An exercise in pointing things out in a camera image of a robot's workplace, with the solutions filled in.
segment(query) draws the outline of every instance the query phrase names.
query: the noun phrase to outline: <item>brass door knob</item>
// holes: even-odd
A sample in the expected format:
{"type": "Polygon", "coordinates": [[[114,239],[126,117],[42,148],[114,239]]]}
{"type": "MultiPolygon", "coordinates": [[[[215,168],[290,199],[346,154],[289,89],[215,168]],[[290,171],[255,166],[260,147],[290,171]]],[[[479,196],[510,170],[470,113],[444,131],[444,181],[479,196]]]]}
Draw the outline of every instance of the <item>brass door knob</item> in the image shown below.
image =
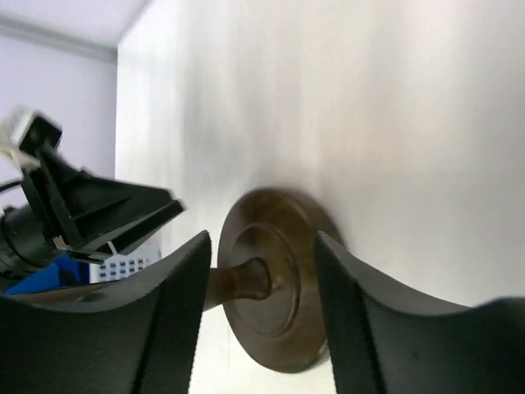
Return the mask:
{"type": "Polygon", "coordinates": [[[274,188],[241,197],[224,222],[204,308],[224,304],[242,347],[269,369],[302,371],[326,349],[314,261],[318,231],[342,243],[313,199],[274,188]]]}

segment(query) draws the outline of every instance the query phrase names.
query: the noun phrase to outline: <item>white wall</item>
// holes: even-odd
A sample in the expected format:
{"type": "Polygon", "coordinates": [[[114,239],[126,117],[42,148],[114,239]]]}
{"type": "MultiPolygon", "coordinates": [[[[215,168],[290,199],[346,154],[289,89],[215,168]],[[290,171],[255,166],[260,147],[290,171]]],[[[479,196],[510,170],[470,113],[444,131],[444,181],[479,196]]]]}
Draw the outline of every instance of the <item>white wall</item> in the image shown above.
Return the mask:
{"type": "MultiPolygon", "coordinates": [[[[62,125],[60,153],[94,174],[115,174],[116,64],[0,36],[0,117],[14,105],[42,110],[62,125]]],[[[0,182],[18,177],[0,162],[0,182]]],[[[19,190],[0,206],[23,204],[19,190]]]]}
{"type": "MultiPolygon", "coordinates": [[[[119,48],[117,175],[188,211],[169,253],[261,185],[300,188],[351,250],[467,305],[525,295],[525,2],[157,0],[119,48]]],[[[256,365],[204,314],[194,394],[333,393],[256,365]]]]}

